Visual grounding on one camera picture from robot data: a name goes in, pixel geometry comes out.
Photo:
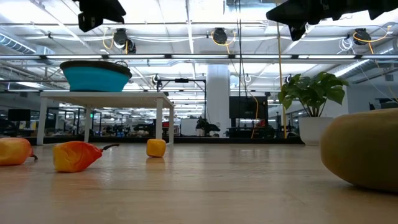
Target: orange bell pepper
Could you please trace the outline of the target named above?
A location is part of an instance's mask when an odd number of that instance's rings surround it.
[[[119,144],[112,144],[98,149],[82,141],[70,141],[57,144],[53,149],[55,170],[59,172],[80,172],[102,156],[104,150]]]
[[[29,141],[23,138],[0,139],[0,166],[21,165],[28,157],[37,156],[33,154]]]

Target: white pillar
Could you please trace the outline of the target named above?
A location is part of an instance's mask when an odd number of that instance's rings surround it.
[[[36,140],[36,144],[38,146],[42,146],[43,145],[46,114],[47,114],[47,98],[46,97],[41,97],[41,99],[40,99],[39,128],[37,130],[37,140]]]
[[[231,126],[229,119],[229,70],[228,65],[207,66],[207,121],[220,128],[222,138]]]
[[[85,119],[85,142],[88,142],[88,138],[90,136],[90,125],[91,125],[91,108],[89,106],[86,107],[86,119]]]
[[[162,139],[163,99],[156,99],[156,139]]]
[[[174,143],[174,108],[170,108],[169,114],[169,144]]]

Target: desk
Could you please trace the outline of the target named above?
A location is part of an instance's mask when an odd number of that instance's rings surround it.
[[[40,118],[37,131],[37,145],[43,145],[47,99],[57,100],[86,108],[85,142],[90,135],[92,108],[156,108],[156,139],[162,139],[163,108],[170,109],[169,132],[174,132],[174,105],[164,93],[137,93],[137,92],[70,92],[45,91],[40,94]],[[169,135],[169,144],[174,143],[174,135]]]

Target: round cushion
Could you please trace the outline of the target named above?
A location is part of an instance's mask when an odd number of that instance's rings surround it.
[[[323,164],[343,180],[398,192],[398,109],[340,116],[321,138]]]

